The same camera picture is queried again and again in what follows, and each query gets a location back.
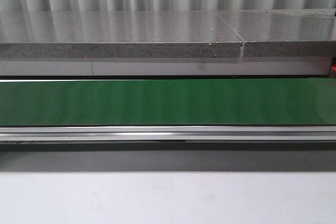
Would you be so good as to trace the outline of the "grey stone counter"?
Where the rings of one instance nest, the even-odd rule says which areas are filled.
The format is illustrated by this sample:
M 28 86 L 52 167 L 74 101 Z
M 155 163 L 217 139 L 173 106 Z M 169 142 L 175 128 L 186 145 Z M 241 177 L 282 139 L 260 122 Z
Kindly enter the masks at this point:
M 330 9 L 1 12 L 1 76 L 329 77 Z

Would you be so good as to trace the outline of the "green conveyor belt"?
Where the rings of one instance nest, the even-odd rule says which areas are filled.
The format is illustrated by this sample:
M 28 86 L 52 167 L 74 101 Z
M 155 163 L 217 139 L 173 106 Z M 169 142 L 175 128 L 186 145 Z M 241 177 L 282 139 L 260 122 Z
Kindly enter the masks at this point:
M 334 123 L 331 78 L 1 83 L 1 126 Z

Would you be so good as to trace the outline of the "red object at edge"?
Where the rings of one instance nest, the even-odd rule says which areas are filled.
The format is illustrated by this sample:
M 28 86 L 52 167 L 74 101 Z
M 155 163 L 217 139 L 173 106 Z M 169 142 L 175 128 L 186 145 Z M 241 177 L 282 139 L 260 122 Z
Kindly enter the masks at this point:
M 336 57 L 332 59 L 332 64 L 329 73 L 330 78 L 336 78 Z

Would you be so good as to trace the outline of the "aluminium conveyor frame rail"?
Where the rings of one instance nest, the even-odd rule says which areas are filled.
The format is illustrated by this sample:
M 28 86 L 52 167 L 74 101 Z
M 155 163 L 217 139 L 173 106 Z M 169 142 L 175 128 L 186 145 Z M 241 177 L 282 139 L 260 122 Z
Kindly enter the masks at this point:
M 3 127 L 1 143 L 334 143 L 335 126 Z

